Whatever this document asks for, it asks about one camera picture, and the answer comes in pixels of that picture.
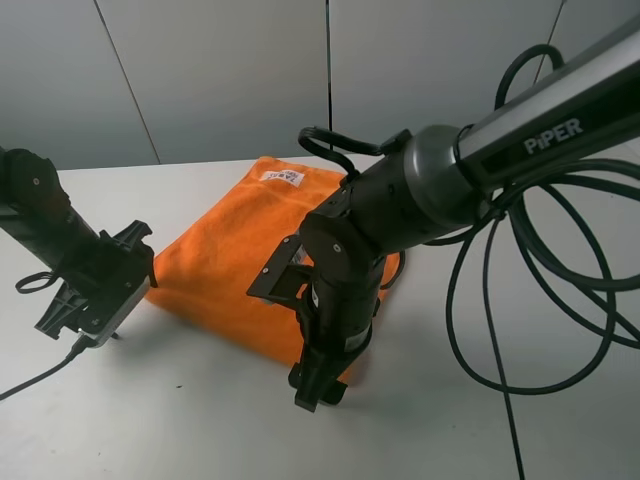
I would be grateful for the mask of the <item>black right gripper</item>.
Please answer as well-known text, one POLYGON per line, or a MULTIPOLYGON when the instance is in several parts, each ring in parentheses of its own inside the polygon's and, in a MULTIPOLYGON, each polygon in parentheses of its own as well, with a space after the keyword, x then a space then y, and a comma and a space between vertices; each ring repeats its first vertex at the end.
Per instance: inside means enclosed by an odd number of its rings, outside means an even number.
POLYGON ((341 376, 368 347, 372 323, 348 338, 335 339, 321 333, 321 317, 311 294, 304 294, 296 310, 303 346, 299 360, 288 375, 296 390, 294 403, 314 413, 319 404, 338 405, 348 388, 341 376))

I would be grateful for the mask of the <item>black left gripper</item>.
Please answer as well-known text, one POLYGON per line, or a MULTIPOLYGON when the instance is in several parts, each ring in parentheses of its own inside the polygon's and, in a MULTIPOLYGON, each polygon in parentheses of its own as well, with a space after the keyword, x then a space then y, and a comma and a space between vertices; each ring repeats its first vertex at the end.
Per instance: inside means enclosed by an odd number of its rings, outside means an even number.
POLYGON ((87 320, 85 311, 95 301, 115 306, 127 287, 136 288, 145 277, 151 288, 157 288, 155 254, 144 243, 151 233, 139 220, 114 236, 101 231, 78 262, 58 273, 63 283, 35 329, 53 339, 64 328, 80 334, 80 322, 87 320))

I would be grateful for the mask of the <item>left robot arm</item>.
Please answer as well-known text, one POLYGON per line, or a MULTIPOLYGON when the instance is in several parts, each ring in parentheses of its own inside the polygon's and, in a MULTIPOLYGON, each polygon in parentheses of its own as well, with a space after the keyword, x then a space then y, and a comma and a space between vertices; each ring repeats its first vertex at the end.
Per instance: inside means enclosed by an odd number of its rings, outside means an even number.
POLYGON ((74 209, 53 163, 26 149, 1 153, 1 228, 45 266, 16 284, 31 294, 61 284, 37 322, 56 339, 67 328, 98 348, 157 285, 154 252, 139 220, 114 236, 95 232, 74 209))

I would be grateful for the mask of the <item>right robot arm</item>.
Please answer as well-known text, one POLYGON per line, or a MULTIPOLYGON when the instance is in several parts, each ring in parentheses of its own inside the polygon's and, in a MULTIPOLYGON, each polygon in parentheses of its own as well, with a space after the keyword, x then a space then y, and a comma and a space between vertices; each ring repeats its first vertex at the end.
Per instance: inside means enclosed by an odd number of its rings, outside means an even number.
POLYGON ((639 196, 639 169, 600 159, 599 150, 639 133, 639 23, 630 20, 586 51, 565 60, 539 44, 505 71, 493 112, 463 127, 402 131, 380 145, 317 127, 299 133, 309 152, 346 171, 338 189, 307 213, 295 242, 311 259, 298 267, 292 309, 303 338, 289 381, 299 407, 337 404, 341 375, 364 352, 392 254, 417 245, 459 244, 468 250, 486 226, 512 224, 524 258, 576 286, 605 314, 591 361, 568 379, 540 387, 490 383, 505 395, 541 396, 583 381, 618 341, 625 320, 617 294, 639 286, 617 279, 604 252, 591 243, 600 273, 589 277, 564 266, 543 243, 526 211, 533 187, 554 193, 560 184, 639 196))

